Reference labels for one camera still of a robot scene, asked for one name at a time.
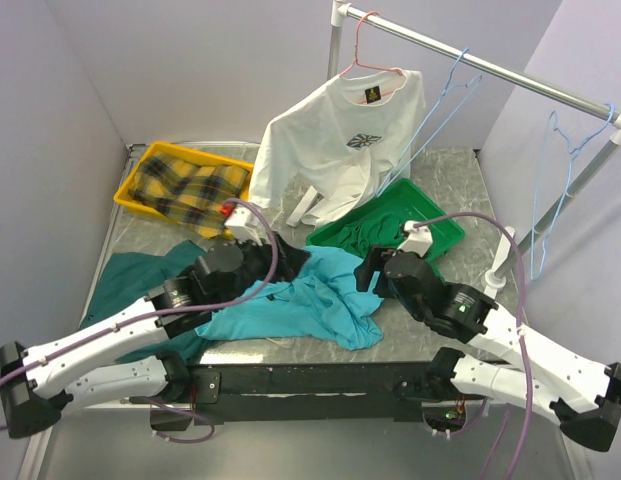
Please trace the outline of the light blue t shirt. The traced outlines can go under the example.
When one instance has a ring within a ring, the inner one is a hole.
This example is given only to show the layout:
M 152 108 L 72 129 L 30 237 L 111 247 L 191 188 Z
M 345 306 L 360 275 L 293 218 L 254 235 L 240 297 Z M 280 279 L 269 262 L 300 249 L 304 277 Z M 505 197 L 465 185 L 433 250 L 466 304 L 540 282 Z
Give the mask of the light blue t shirt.
M 362 259 L 337 247 L 308 246 L 309 259 L 291 282 L 268 284 L 258 295 L 212 314 L 196 328 L 206 340 L 313 337 L 354 351 L 383 338 L 372 315 L 382 299 L 356 289 Z

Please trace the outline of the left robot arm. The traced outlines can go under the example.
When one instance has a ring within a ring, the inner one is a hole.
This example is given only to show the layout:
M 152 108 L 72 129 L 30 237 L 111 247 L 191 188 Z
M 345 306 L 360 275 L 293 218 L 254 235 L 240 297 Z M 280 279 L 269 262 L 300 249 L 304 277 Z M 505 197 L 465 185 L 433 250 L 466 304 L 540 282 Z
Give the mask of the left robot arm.
M 244 301 L 255 283 L 292 281 L 309 258 L 281 238 L 222 244 L 97 324 L 44 345 L 2 346 L 4 431 L 12 439 L 27 438 L 65 414 L 119 397 L 182 399 L 191 377 L 179 354 L 149 354 L 128 365 L 120 358 L 210 322 L 214 312 Z

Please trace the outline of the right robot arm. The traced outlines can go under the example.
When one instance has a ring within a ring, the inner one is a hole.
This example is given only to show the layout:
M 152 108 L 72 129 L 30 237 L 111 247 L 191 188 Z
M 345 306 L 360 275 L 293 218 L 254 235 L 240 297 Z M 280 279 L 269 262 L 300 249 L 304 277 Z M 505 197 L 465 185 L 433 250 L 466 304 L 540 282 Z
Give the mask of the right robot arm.
M 442 347 L 416 384 L 418 393 L 435 401 L 478 395 L 529 408 L 575 443 L 610 450 L 621 420 L 621 363 L 589 360 L 518 324 L 494 299 L 441 279 L 413 252 L 375 247 L 354 275 L 359 291 L 393 298 L 436 334 L 499 360 Z

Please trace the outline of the white t shirt on hanger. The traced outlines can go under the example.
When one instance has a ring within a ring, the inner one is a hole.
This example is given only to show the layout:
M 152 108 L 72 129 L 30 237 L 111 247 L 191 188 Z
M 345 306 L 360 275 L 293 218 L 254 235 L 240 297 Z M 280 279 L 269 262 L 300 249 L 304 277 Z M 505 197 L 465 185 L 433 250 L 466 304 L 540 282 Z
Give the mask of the white t shirt on hanger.
M 320 195 L 301 218 L 321 227 L 371 200 L 410 156 L 426 115 L 420 72 L 335 76 L 272 119 L 262 137 L 249 200 L 280 205 L 295 176 Z

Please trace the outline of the green cloth in bin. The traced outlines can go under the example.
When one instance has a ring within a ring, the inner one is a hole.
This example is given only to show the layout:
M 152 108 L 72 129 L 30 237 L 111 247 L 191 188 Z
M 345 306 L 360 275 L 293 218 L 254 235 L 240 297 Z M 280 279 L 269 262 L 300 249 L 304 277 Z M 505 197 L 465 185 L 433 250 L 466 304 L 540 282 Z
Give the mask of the green cloth in bin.
M 346 224 L 335 235 L 334 245 L 347 253 L 364 258 L 375 246 L 395 248 L 403 239 L 406 213 L 374 213 Z

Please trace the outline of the white rack foot left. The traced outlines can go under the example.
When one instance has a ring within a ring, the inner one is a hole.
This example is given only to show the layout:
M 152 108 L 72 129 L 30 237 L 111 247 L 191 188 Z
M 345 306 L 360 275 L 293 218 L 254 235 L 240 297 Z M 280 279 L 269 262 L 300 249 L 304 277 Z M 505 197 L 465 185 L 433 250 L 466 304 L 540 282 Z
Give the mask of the white rack foot left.
M 319 193 L 317 190 L 310 186 L 286 220 L 286 224 L 290 227 L 297 227 L 301 223 L 301 220 L 306 212 L 311 209 L 318 196 Z

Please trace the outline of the yellow plaid cloth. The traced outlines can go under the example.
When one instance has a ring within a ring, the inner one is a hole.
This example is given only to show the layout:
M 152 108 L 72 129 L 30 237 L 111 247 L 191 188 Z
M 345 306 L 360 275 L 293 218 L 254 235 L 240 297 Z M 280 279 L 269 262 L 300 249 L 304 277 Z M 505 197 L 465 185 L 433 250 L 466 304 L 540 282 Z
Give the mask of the yellow plaid cloth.
M 220 208 L 237 198 L 249 170 L 237 165 L 195 165 L 167 154 L 150 157 L 132 177 L 130 197 L 198 235 L 224 233 Z

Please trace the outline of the white rack base foot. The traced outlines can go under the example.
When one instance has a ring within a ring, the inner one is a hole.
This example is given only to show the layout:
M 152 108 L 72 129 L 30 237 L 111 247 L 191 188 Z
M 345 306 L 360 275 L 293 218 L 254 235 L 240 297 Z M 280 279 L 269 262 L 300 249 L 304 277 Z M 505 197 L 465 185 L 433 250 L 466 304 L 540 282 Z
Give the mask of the white rack base foot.
M 510 241 L 504 234 L 501 234 L 491 267 L 484 273 L 482 278 L 483 293 L 493 300 L 496 299 L 507 283 L 505 274 L 498 274 L 497 270 L 507 259 L 510 250 Z

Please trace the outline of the yellow plastic bin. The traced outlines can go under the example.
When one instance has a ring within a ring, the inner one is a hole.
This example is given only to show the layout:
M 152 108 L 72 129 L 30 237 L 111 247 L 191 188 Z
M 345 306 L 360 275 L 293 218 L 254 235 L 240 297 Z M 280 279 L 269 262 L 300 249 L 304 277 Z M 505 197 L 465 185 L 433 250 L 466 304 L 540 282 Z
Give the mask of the yellow plastic bin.
M 251 163 L 155 142 L 114 195 L 129 211 L 186 227 L 205 239 L 230 236 L 229 198 L 248 197 Z

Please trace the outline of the metal clothes rack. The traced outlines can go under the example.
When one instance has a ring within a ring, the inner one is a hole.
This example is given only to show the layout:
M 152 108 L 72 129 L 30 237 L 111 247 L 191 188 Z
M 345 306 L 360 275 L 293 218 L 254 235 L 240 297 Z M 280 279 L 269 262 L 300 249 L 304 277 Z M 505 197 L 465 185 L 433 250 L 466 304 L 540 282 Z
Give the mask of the metal clothes rack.
M 336 72 L 336 65 L 339 57 L 339 50 L 341 46 L 341 33 L 344 21 L 348 18 L 359 20 L 365 12 L 352 6 L 347 1 L 334 1 L 331 7 L 331 40 L 330 40 L 330 53 L 328 61 L 328 75 L 333 76 Z M 400 26 L 392 21 L 385 20 L 380 17 L 379 20 L 372 20 L 373 27 L 389 33 L 397 38 L 401 38 L 413 44 L 424 47 L 437 54 L 447 56 L 449 58 L 456 59 L 460 51 L 450 45 L 447 45 L 438 40 L 432 39 L 424 34 L 410 30 L 406 27 Z M 462 61 L 463 64 L 470 66 L 482 73 L 486 73 L 500 80 L 506 81 L 517 87 L 521 87 L 525 90 L 541 95 L 547 99 L 556 101 L 560 104 L 571 107 L 580 112 L 586 113 L 590 116 L 605 120 L 606 118 L 606 106 L 604 103 L 588 100 L 582 96 L 574 93 L 570 93 L 567 90 L 553 86 L 548 82 L 540 79 L 536 79 L 528 74 L 519 73 L 510 70 L 506 67 L 494 64 L 480 57 L 472 54 L 468 54 Z M 614 110 L 613 124 L 609 125 L 613 129 L 613 133 L 610 139 L 604 144 L 599 152 L 593 157 L 593 159 L 586 165 L 584 170 L 576 177 L 572 177 L 573 184 L 571 185 L 570 192 L 574 195 L 573 198 L 569 198 L 567 205 L 561 210 L 561 213 L 576 198 L 577 194 L 583 190 L 583 188 L 594 178 L 594 176 L 601 170 L 601 168 L 607 163 L 607 161 L 613 157 L 613 155 L 621 148 L 621 109 Z M 514 247 L 511 247 L 510 253 L 497 270 L 498 274 L 506 273 L 514 267 L 516 254 L 525 254 L 530 249 L 530 231 L 526 234 L 523 240 Z

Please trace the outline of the dark teal garment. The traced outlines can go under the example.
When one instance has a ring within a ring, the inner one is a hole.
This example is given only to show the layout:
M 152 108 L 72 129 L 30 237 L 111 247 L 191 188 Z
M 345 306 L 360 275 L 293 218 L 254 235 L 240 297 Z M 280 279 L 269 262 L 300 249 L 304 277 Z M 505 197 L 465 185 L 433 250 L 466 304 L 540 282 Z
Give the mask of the dark teal garment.
M 205 250 L 183 241 L 163 256 L 139 252 L 114 253 L 102 270 L 80 329 L 93 326 L 124 310 L 150 290 L 174 278 L 191 266 Z M 141 361 L 149 356 L 172 352 L 193 365 L 213 343 L 193 330 L 159 344 L 133 351 L 117 359 L 119 363 Z

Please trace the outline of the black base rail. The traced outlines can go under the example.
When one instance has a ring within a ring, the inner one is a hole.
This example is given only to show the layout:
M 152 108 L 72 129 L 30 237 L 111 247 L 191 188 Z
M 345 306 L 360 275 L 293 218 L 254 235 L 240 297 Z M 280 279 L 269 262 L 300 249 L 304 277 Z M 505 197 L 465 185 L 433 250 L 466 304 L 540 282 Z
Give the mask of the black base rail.
M 434 362 L 193 365 L 153 400 L 204 422 L 382 419 L 420 422 L 425 403 L 464 397 Z

